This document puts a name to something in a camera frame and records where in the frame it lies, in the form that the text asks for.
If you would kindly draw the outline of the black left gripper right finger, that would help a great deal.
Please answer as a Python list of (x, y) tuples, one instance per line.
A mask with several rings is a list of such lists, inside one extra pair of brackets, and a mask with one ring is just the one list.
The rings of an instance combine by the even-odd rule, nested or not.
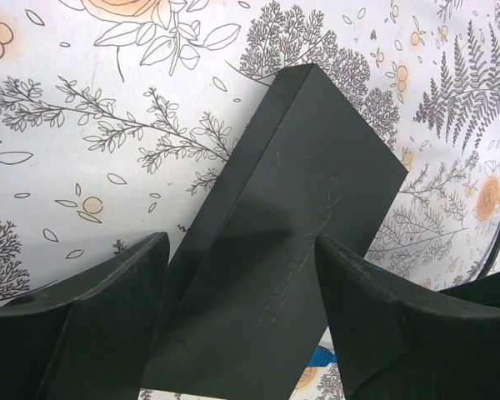
[(500, 272), (436, 292), (329, 237), (315, 263), (348, 399), (500, 399)]

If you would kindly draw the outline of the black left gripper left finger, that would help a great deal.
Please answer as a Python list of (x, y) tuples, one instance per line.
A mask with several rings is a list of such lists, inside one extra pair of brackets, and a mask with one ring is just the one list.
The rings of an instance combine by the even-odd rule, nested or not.
[(0, 399), (136, 399), (168, 265), (157, 232), (0, 307)]

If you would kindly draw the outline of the black network switch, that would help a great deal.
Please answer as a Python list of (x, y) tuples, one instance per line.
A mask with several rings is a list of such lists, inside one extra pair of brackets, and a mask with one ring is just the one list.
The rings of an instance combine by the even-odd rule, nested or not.
[(316, 237), (364, 255), (406, 175), (319, 66), (281, 70), (172, 258), (142, 386), (289, 398), (327, 326)]

